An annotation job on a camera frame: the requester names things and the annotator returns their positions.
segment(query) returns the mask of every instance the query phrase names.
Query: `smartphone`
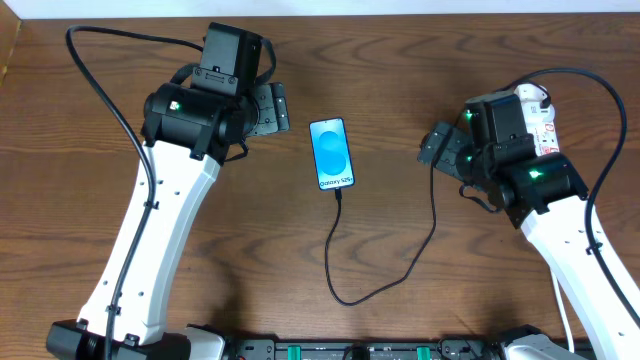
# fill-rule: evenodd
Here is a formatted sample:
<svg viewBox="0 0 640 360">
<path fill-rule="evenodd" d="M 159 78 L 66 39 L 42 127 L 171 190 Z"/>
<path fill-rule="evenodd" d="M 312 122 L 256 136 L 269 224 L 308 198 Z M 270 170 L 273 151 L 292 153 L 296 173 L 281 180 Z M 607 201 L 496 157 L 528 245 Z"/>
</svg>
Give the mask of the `smartphone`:
<svg viewBox="0 0 640 360">
<path fill-rule="evenodd" d="M 312 122 L 309 132 L 320 190 L 355 184 L 344 120 L 335 118 Z"/>
</svg>

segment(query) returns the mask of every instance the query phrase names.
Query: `white wall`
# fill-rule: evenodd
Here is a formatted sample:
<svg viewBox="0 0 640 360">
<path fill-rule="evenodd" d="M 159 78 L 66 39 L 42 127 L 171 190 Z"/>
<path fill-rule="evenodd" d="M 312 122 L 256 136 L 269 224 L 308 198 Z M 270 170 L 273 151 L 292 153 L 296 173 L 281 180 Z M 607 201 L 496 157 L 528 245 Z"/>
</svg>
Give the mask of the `white wall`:
<svg viewBox="0 0 640 360">
<path fill-rule="evenodd" d="M 640 11 L 640 0 L 5 0 L 21 19 Z"/>
</svg>

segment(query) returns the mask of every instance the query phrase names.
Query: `white power cable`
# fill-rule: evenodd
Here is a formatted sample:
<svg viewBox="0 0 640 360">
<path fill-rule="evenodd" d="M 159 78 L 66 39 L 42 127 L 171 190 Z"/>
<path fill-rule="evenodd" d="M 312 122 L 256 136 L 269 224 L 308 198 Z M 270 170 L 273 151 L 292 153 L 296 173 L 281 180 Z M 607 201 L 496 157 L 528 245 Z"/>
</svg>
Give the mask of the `white power cable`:
<svg viewBox="0 0 640 360">
<path fill-rule="evenodd" d="M 560 317 L 562 318 L 562 325 L 564 326 L 564 332 L 567 335 L 567 347 L 569 352 L 575 351 L 573 345 L 573 335 L 571 334 L 571 327 L 569 327 L 569 319 L 567 319 L 567 312 L 564 310 L 564 303 L 562 301 L 562 295 L 560 294 L 560 285 L 558 285 L 558 278 L 551 271 L 551 283 L 553 283 L 553 292 L 556 294 L 556 301 L 558 302 L 558 311 L 560 311 Z"/>
</svg>

